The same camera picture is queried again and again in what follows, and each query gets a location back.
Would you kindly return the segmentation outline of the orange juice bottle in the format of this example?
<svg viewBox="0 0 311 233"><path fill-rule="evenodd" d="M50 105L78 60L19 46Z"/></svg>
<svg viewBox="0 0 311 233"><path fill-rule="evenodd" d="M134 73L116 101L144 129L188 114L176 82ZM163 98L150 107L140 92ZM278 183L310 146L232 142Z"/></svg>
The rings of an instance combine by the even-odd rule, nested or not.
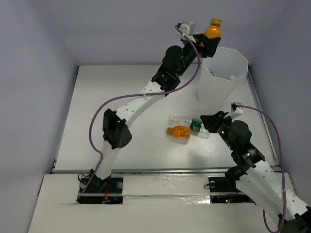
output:
<svg viewBox="0 0 311 233"><path fill-rule="evenodd" d="M212 18L210 21L210 25L206 28L204 35L208 39L214 39L221 37L221 25L222 25L222 20L219 18Z"/></svg>
<svg viewBox="0 0 311 233"><path fill-rule="evenodd" d="M190 127L189 126L175 126L167 128L167 135L174 138L186 139L190 138Z"/></svg>

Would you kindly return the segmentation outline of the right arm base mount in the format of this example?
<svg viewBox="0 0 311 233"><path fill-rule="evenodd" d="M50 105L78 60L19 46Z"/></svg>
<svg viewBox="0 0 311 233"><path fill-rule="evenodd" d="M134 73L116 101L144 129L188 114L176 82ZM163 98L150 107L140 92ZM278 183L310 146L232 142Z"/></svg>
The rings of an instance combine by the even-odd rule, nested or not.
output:
<svg viewBox="0 0 311 233"><path fill-rule="evenodd" d="M253 203L255 202L236 187L236 181L245 173L234 166L225 172L224 176L209 177L204 189L208 189L211 196L211 203L232 204L232 203Z"/></svg>

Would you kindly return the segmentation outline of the green label clear bottle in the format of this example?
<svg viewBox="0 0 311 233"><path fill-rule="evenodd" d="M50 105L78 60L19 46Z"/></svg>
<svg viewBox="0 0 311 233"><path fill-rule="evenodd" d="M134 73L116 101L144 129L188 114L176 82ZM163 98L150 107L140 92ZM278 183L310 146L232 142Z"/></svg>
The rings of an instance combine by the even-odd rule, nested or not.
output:
<svg viewBox="0 0 311 233"><path fill-rule="evenodd" d="M186 116L169 116L169 126L188 126L191 134L199 138L207 139L209 132L204 128L201 120Z"/></svg>

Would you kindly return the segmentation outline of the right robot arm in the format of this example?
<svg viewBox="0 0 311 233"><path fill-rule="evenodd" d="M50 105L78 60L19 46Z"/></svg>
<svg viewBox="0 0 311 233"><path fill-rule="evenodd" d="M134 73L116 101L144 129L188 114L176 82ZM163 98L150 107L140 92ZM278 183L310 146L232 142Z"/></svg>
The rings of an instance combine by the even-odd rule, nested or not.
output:
<svg viewBox="0 0 311 233"><path fill-rule="evenodd" d="M285 175L277 175L264 155L250 142L248 125L229 113L201 115L205 129L218 134L231 150L235 166L225 172L224 185L252 199L277 225L278 233L309 233L311 208L286 188Z"/></svg>

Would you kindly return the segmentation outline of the white octagonal bin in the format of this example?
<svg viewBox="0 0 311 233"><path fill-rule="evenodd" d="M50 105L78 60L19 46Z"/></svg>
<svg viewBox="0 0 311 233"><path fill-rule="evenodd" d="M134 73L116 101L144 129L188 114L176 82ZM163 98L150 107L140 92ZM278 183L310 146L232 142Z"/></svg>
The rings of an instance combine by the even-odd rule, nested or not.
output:
<svg viewBox="0 0 311 233"><path fill-rule="evenodd" d="M220 109L246 77L248 60L235 49L218 47L213 57L202 60L198 99L208 110Z"/></svg>

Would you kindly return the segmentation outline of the aluminium rail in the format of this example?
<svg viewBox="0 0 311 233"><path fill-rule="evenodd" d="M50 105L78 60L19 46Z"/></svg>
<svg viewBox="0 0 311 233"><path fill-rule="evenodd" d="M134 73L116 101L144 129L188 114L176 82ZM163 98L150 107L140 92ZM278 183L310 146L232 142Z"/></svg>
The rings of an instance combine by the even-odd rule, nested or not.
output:
<svg viewBox="0 0 311 233"><path fill-rule="evenodd" d="M51 174L77 174L77 173L89 173L88 169L72 169L72 170L60 170L56 169L57 160L54 160ZM193 169L181 169L181 168L161 168L161 169L113 169L112 173L118 174L196 174L196 173L224 173L229 167L216 167L216 168L193 168Z"/></svg>

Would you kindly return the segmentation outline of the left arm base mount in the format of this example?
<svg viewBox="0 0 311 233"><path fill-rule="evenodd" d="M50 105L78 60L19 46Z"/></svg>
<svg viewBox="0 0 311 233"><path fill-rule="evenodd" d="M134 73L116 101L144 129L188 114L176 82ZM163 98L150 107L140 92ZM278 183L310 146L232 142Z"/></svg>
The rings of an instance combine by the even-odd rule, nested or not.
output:
<svg viewBox="0 0 311 233"><path fill-rule="evenodd" d="M104 180L94 176L88 186L87 182L92 175L78 174L80 183L77 202L79 204L123 204L123 176L108 177Z"/></svg>

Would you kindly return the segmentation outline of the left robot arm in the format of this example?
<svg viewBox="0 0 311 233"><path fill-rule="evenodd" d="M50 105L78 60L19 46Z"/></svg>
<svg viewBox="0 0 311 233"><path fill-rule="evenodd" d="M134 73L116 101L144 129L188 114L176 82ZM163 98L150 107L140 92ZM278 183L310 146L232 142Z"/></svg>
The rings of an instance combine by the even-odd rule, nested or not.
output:
<svg viewBox="0 0 311 233"><path fill-rule="evenodd" d="M184 47L171 46L166 50L162 65L141 93L128 95L130 100L122 107L107 109L103 117L103 148L100 161L89 173L88 183L98 192L107 188L112 166L119 153L132 140L132 123L152 104L170 93L180 90L180 76L194 59L213 57L221 40L195 34L192 41L183 39Z"/></svg>

